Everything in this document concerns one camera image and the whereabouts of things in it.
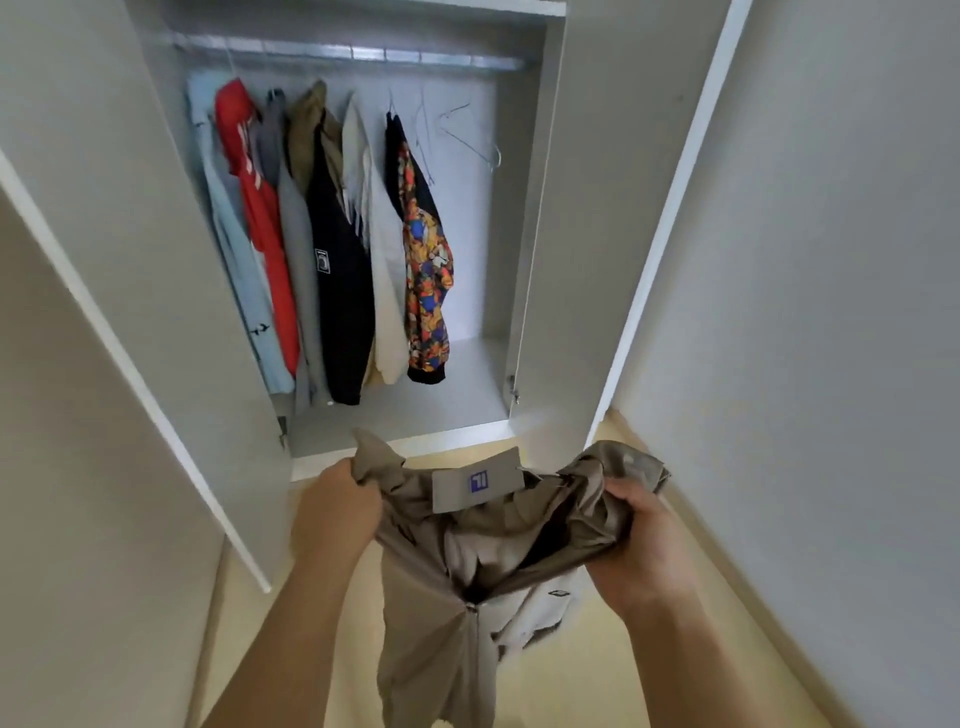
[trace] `human hand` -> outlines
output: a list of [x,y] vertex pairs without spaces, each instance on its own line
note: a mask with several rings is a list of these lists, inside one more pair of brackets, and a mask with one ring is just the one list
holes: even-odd
[[291,548],[299,562],[340,554],[359,558],[373,539],[383,501],[374,485],[359,485],[349,458],[331,465],[300,494]]
[[607,478],[607,492],[626,500],[634,522],[626,543],[587,564],[603,600],[630,627],[652,610],[699,606],[697,578],[676,518],[629,478]]

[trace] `forearm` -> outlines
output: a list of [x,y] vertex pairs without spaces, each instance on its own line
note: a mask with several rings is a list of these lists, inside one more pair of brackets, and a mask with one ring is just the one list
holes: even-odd
[[751,697],[697,600],[627,620],[652,728],[759,728]]
[[337,622],[359,554],[298,561],[204,728],[319,728]]

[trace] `blue logo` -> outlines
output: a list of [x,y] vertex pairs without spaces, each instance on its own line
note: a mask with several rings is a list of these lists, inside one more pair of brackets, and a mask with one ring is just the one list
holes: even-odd
[[487,471],[480,471],[479,473],[474,473],[470,476],[470,492],[479,493],[480,491],[485,491],[490,487],[490,484],[487,482]]

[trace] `white cabinet door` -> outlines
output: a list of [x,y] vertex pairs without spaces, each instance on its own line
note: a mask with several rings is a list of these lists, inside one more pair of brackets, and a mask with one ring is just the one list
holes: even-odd
[[[676,194],[671,183],[729,5],[568,3],[511,414],[529,465],[569,462],[606,407],[605,386],[619,375],[615,355],[668,191]],[[706,112],[708,120],[712,103]]]
[[123,3],[6,8],[0,68],[0,183],[267,587],[291,463]]

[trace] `fabric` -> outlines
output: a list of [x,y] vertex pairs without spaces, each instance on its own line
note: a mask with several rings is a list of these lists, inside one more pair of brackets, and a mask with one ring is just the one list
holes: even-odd
[[251,159],[249,125],[259,122],[256,107],[240,79],[233,79],[217,91],[214,109],[230,173],[240,180],[251,242],[259,253],[270,284],[276,335],[280,340],[283,362],[293,376],[300,359],[297,308],[283,252],[276,191],[254,169]]
[[393,384],[407,369],[410,346],[403,326],[406,256],[403,224],[396,217],[387,188],[373,161],[373,150],[360,116],[356,94],[344,115],[344,189],[349,216],[370,252],[375,331],[373,365]]
[[324,163],[323,121],[314,134],[316,159],[306,203],[313,228],[326,384],[334,401],[359,404],[375,328],[371,262],[361,236],[340,207],[340,193]]
[[290,129],[287,135],[287,153],[290,156],[290,174],[300,193],[306,196],[313,179],[316,161],[314,134],[319,125],[322,133],[317,149],[323,150],[323,159],[330,179],[336,188],[336,200],[346,212],[344,202],[344,162],[341,128],[337,119],[326,108],[326,84],[317,81],[290,109]]
[[407,376],[422,384],[444,380],[450,357],[441,305],[453,287],[453,253],[446,242],[430,188],[410,151],[398,116],[387,114],[388,191],[403,221],[407,257],[406,330],[410,340]]
[[384,724],[491,728],[499,660],[558,629],[585,583],[581,566],[629,533],[632,512],[604,492],[604,476],[655,493],[669,473],[598,442],[555,475],[524,471],[523,490],[435,515],[432,471],[405,469],[384,442],[356,436],[353,477],[384,498]]
[[276,190],[280,208],[283,249],[294,289],[297,321],[300,325],[300,362],[297,368],[295,408],[302,412],[315,401],[327,402],[324,354],[320,337],[320,296],[317,290],[317,260],[313,249],[313,230],[306,200],[290,175],[284,148],[287,126],[286,96],[280,89],[267,95],[267,107],[259,133],[251,131],[254,163]]
[[294,390],[294,379],[280,349],[270,291],[257,261],[259,253],[247,233],[245,218],[239,214],[242,213],[239,180],[229,172],[213,121],[217,90],[229,79],[228,74],[215,71],[191,74],[187,79],[190,117],[209,195],[210,220],[237,308],[267,391],[286,394]]

